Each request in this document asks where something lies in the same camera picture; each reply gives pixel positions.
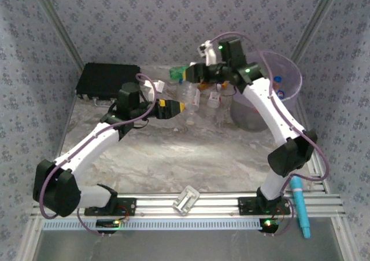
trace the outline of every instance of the marble surface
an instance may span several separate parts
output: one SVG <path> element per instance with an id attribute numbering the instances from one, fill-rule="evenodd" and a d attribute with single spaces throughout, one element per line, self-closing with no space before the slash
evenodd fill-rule
<path id="1" fill-rule="evenodd" d="M 237 128 L 230 117 L 230 96 L 222 97 L 217 111 L 207 108 L 208 92 L 201 95 L 195 125 L 186 125 L 183 114 L 149 119 L 145 128 L 131 130 L 100 155 L 78 182 L 103 183 L 120 193 L 181 192 L 187 185 L 200 192 L 255 191 L 269 171 L 273 136 L 269 130 L 249 133 Z M 175 94 L 176 86 L 167 85 L 160 97 Z M 62 152 L 83 139 L 106 111 L 77 99 Z"/>

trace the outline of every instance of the wire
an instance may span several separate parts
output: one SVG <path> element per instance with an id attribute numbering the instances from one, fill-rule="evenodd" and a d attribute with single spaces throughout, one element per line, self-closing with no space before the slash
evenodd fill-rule
<path id="1" fill-rule="evenodd" d="M 134 129 L 142 129 L 144 128 L 145 126 L 147 126 L 149 123 L 149 119 L 146 119 L 146 124 L 145 125 L 142 125 L 142 126 L 134 126 Z"/>
<path id="2" fill-rule="evenodd" d="M 301 137 L 303 137 L 309 144 L 311 144 L 316 150 L 317 152 L 319 153 L 319 155 L 321 156 L 321 158 L 323 158 L 323 161 L 325 163 L 325 173 L 322 177 L 316 177 L 316 178 L 312 178 L 312 177 L 306 177 L 304 175 L 301 175 L 301 174 L 296 174 L 296 173 L 292 173 L 289 175 L 289 177 L 287 178 L 287 180 L 285 181 L 284 185 L 282 186 L 282 189 L 280 190 L 280 194 L 283 196 L 284 195 L 284 190 L 285 188 L 287 187 L 287 185 L 289 184 L 290 182 L 290 179 L 293 177 L 293 176 L 297 176 L 297 177 L 300 177 L 304 180 L 308 180 L 308 181 L 322 181 L 324 179 L 326 179 L 328 176 L 329 176 L 329 172 L 330 172 L 330 164 L 329 164 L 329 160 L 327 159 L 327 157 L 325 156 L 325 154 L 323 153 L 323 151 L 320 149 L 320 147 L 314 143 L 309 137 L 307 137 L 302 131 L 299 131 L 299 129 L 295 128 L 294 125 L 292 124 L 292 122 L 289 121 L 288 118 L 285 117 L 285 115 L 283 114 L 283 112 L 279 109 L 278 105 L 276 104 L 276 101 L 275 101 L 275 98 L 274 96 L 272 95 L 272 93 L 274 92 L 273 90 L 273 87 L 272 87 L 272 83 L 273 83 L 273 73 L 272 73 L 272 70 L 271 70 L 271 67 L 270 65 L 268 64 L 266 58 L 264 57 L 264 54 L 261 50 L 259 50 L 256 46 L 256 44 L 252 41 L 252 39 L 246 35 L 246 34 L 243 34 L 241 32 L 237 32 L 237 31 L 229 31 L 229 32 L 225 32 L 223 34 L 220 34 L 218 36 L 216 36 L 215 38 L 213 38 L 210 42 L 213 43 L 215 40 L 221 38 L 221 37 L 224 37 L 226 35 L 237 35 L 237 36 L 241 36 L 241 37 L 244 37 L 246 38 L 251 44 L 252 46 L 257 50 L 258 54 L 260 55 L 262 61 L 264 62 L 266 68 L 267 68 L 267 71 L 269 73 L 269 78 L 270 78 L 270 85 L 269 85 L 269 95 L 270 95 L 270 98 L 271 98 L 271 102 L 272 102 L 272 105 L 275 107 L 276 111 L 278 112 L 278 114 L 282 117 L 282 119 L 289 125 L 289 127 L 295 131 L 297 134 L 299 134 Z"/>
<path id="3" fill-rule="evenodd" d="M 217 84 L 215 84 L 214 87 L 216 88 L 216 91 L 219 92 L 219 89 L 217 88 Z M 236 93 L 237 93 L 237 90 L 236 90 L 236 87 L 234 86 L 234 93 L 233 94 L 224 95 L 224 94 L 220 93 L 220 95 L 223 96 L 223 97 L 229 97 L 229 96 L 234 96 Z"/>
<path id="4" fill-rule="evenodd" d="M 83 228 L 85 228 L 89 233 L 97 235 L 97 236 L 101 236 L 101 237 L 104 236 L 104 233 L 100 234 L 99 232 L 88 228 L 88 226 L 83 222 L 83 220 L 80 216 L 80 208 L 77 208 L 77 218 L 78 218 L 79 222 L 81 223 L 81 225 L 83 226 Z"/>
<path id="5" fill-rule="evenodd" d="M 113 109 L 114 109 L 114 107 L 117 105 L 117 102 L 115 101 L 115 102 L 113 102 L 113 104 L 112 105 L 110 105 L 110 107 L 109 107 L 109 109 L 108 109 L 108 112 L 113 112 Z"/>
<path id="6" fill-rule="evenodd" d="M 288 202 L 289 202 L 289 206 L 291 207 L 291 218 L 287 224 L 287 226 L 280 232 L 277 232 L 277 233 L 273 233 L 273 234 L 270 234 L 270 233 L 264 233 L 264 235 L 266 236 L 270 236 L 270 237 L 274 237 L 274 236 L 280 236 L 280 235 L 283 235 L 285 232 L 287 232 L 291 226 L 291 223 L 294 219 L 294 208 L 293 208 L 293 204 L 291 202 L 291 200 L 287 197 L 284 197 Z"/>
<path id="7" fill-rule="evenodd" d="M 152 111 L 152 109 L 154 108 L 154 106 L 156 105 L 156 101 L 157 101 L 157 90 L 156 90 L 156 86 L 154 85 L 153 81 L 146 75 L 142 74 L 142 73 L 138 73 L 136 74 L 136 78 L 137 80 L 140 80 L 141 82 L 143 81 L 142 78 L 145 78 L 147 79 L 150 84 L 152 85 L 153 89 L 154 89 L 154 100 L 152 102 L 152 104 L 150 105 L 149 109 L 142 115 L 138 116 L 137 118 L 134 118 L 134 119 L 130 119 L 130 120 L 127 120 L 127 121 L 122 121 L 122 122 L 119 122 L 119 123 L 115 123 L 115 124 L 112 124 L 112 125 L 109 125 L 103 129 L 101 129 L 100 131 L 98 131 L 94 136 L 90 137 L 85 143 L 83 143 L 79 148 L 77 148 L 70 156 L 68 159 L 65 159 L 63 160 L 62 162 L 60 162 L 59 164 L 56 165 L 56 167 L 54 167 L 52 169 L 52 171 L 48 174 L 48 176 L 45 178 L 45 181 L 41 187 L 41 191 L 40 191 L 40 196 L 39 196 L 39 207 L 40 207 L 40 212 L 42 214 L 42 216 L 46 219 L 54 219 L 57 217 L 57 214 L 55 215 L 52 215 L 52 216 L 49 216 L 47 213 L 45 213 L 45 207 L 44 207 L 44 196 L 45 196 L 45 191 L 46 191 L 46 187 L 47 185 L 49 184 L 50 180 L 52 179 L 53 175 L 59 170 L 59 168 L 61 168 L 62 166 L 64 166 L 67 162 L 69 162 L 72 158 L 74 158 L 78 153 L 81 152 L 81 150 L 83 150 L 91 141 L 93 141 L 97 136 L 101 135 L 102 133 L 104 133 L 105 131 L 108 131 L 110 129 L 113 129 L 113 128 L 116 128 L 116 127 L 119 127 L 119 126 L 122 126 L 122 125 L 126 125 L 126 124 L 130 124 L 130 123 L 133 123 L 133 122 L 136 122 L 138 120 L 141 120 L 143 118 L 145 118 L 148 114 L 150 114 L 150 112 Z"/>
<path id="8" fill-rule="evenodd" d="M 122 208 L 122 209 L 125 210 L 125 216 L 123 216 L 122 218 L 119 218 L 118 220 L 124 220 L 126 218 L 127 218 L 127 220 L 129 220 L 130 219 L 130 215 L 129 215 L 128 211 L 127 211 L 127 208 L 125 206 L 122 206 L 122 205 L 119 205 L 118 208 Z"/>
<path id="9" fill-rule="evenodd" d="M 110 108 L 110 105 L 98 105 L 97 102 L 98 102 L 98 99 L 94 98 L 94 105 L 95 106 L 98 106 L 100 108 Z"/>
<path id="10" fill-rule="evenodd" d="M 272 215 L 272 217 L 271 217 L 270 219 L 273 219 L 273 218 L 275 217 L 275 215 L 277 215 L 278 210 L 279 210 L 279 211 L 282 213 L 282 215 L 283 215 L 283 219 L 282 219 L 282 220 L 280 220 L 280 222 L 283 222 L 284 217 L 285 217 L 285 214 L 284 214 L 283 209 L 281 209 L 279 206 L 276 206 L 275 212 L 273 213 L 273 215 Z"/>

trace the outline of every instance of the blue bottle cap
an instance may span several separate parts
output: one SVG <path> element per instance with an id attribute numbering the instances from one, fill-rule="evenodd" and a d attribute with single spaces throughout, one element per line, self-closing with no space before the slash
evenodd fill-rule
<path id="1" fill-rule="evenodd" d="M 281 83 L 282 82 L 282 77 L 281 76 L 275 76 L 275 77 L 273 77 L 273 80 L 277 83 Z"/>

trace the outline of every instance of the small bottle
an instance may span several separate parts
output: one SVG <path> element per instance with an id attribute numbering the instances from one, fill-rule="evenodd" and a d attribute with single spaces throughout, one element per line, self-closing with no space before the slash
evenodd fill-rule
<path id="1" fill-rule="evenodd" d="M 177 100 L 185 104 L 186 124 L 194 125 L 196 111 L 199 110 L 201 92 L 197 84 L 183 81 L 177 87 Z"/>
<path id="2" fill-rule="evenodd" d="M 276 95 L 279 97 L 280 100 L 284 99 L 284 91 L 280 89 L 282 85 L 282 77 L 281 76 L 275 76 L 273 77 L 273 82 L 272 82 L 272 88 L 276 92 Z"/>
<path id="3" fill-rule="evenodd" d="M 273 77 L 272 88 L 275 90 L 275 92 L 278 92 L 278 90 L 280 89 L 281 84 L 282 84 L 282 77 L 281 76 Z"/>
<path id="4" fill-rule="evenodd" d="M 221 94 L 216 91 L 211 91 L 207 101 L 207 106 L 213 109 L 217 109 L 220 106 L 220 102 Z"/>

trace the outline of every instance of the patterned wall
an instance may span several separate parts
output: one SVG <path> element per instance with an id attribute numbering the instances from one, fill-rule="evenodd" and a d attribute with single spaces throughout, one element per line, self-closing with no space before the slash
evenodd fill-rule
<path id="1" fill-rule="evenodd" d="M 370 260 L 370 0 L 335 0 L 299 66 L 360 254 Z"/>
<path id="2" fill-rule="evenodd" d="M 52 0 L 84 62 L 189 63 L 230 31 L 291 55 L 318 0 Z"/>
<path id="3" fill-rule="evenodd" d="M 13 260 L 36 164 L 55 156 L 78 73 L 36 0 L 0 0 L 0 260 Z"/>

